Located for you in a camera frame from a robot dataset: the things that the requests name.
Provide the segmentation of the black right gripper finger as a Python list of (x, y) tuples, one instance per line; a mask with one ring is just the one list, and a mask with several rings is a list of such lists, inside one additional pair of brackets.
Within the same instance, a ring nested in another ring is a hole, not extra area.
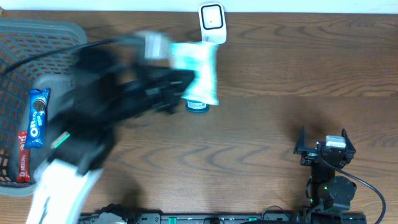
[(347, 151), (356, 152), (356, 149), (354, 148), (352, 142), (349, 140), (348, 134), (345, 129), (342, 129), (341, 136), (345, 140)]
[(297, 155), (304, 155), (307, 152), (308, 151), (305, 146), (305, 126), (302, 126), (300, 136), (295, 144), (293, 153)]

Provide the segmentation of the white teal wet wipes pack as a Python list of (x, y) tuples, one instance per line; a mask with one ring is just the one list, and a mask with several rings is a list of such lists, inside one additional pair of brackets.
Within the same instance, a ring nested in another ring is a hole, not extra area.
[(216, 54), (218, 45), (211, 42), (177, 42), (170, 45), (170, 64), (177, 70), (191, 70), (195, 78), (182, 98), (218, 105)]

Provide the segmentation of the teal mouthwash bottle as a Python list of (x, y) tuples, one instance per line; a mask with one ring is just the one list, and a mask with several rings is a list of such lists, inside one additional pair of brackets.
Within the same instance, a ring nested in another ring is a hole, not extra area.
[(209, 111), (210, 106), (206, 103), (194, 100), (185, 100), (186, 110), (191, 113), (206, 113)]

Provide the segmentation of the blue Oreo cookie pack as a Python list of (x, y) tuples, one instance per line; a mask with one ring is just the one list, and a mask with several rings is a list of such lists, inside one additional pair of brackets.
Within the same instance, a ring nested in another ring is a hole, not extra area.
[(44, 146), (50, 92), (49, 88), (29, 90), (29, 123), (25, 148), (40, 149)]

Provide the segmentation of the red Nescafe coffee stick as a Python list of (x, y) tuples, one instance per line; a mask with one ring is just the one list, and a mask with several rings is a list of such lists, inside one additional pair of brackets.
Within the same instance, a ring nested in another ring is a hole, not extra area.
[(27, 132), (19, 132), (19, 172), (17, 176), (18, 183), (29, 183), (30, 182), (30, 149), (25, 148), (25, 142), (27, 138)]

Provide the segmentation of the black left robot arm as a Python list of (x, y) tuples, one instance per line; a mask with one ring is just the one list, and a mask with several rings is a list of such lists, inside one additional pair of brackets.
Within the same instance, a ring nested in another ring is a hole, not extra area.
[(116, 144), (116, 125), (150, 110), (173, 113), (195, 78), (191, 70), (139, 61), (131, 68), (136, 79), (120, 83), (123, 68), (110, 51), (79, 51), (72, 68), (76, 86), (60, 97), (47, 123), (48, 154), (35, 172), (28, 223), (76, 223)]

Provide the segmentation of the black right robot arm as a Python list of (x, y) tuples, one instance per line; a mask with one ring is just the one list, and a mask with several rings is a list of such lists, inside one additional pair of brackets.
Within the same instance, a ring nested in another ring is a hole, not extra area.
[(301, 156), (300, 164), (311, 167), (305, 194), (310, 206), (304, 208), (304, 223), (343, 223), (343, 214), (350, 210), (357, 186), (336, 171), (349, 164), (356, 153), (345, 130), (340, 136), (327, 136), (315, 147), (305, 144), (305, 128), (295, 145), (294, 154)]

